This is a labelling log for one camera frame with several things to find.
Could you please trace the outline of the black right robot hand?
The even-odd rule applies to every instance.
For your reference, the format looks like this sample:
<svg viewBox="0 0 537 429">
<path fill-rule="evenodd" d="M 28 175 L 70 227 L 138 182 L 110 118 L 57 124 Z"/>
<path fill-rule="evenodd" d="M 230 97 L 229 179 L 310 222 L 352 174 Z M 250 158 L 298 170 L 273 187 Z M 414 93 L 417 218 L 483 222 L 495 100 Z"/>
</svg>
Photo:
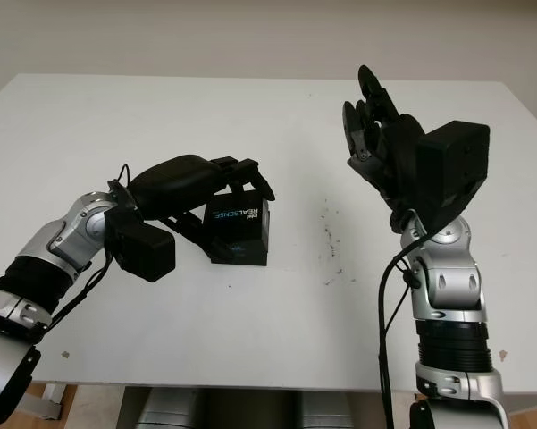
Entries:
<svg viewBox="0 0 537 429">
<path fill-rule="evenodd" d="M 392 211 L 405 213 L 412 208 L 415 145 L 424 130 L 415 117 L 398 112 L 369 67 L 362 65 L 357 78 L 363 98 L 342 107 L 348 165 L 379 191 Z"/>
</svg>

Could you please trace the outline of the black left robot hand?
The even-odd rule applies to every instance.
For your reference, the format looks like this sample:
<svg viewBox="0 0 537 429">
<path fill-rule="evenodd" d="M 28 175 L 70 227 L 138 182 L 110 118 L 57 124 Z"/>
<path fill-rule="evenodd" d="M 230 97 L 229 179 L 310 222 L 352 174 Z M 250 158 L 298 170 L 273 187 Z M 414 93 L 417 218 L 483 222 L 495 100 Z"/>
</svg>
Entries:
<svg viewBox="0 0 537 429">
<path fill-rule="evenodd" d="M 192 211 L 211 202 L 225 188 L 242 196 L 247 183 L 265 200 L 275 200 L 258 162 L 230 156 L 212 160 L 177 156 L 145 170 L 127 189 L 144 220 L 161 222 L 199 246 L 213 262 L 230 264 L 238 261 L 235 251 Z"/>
</svg>

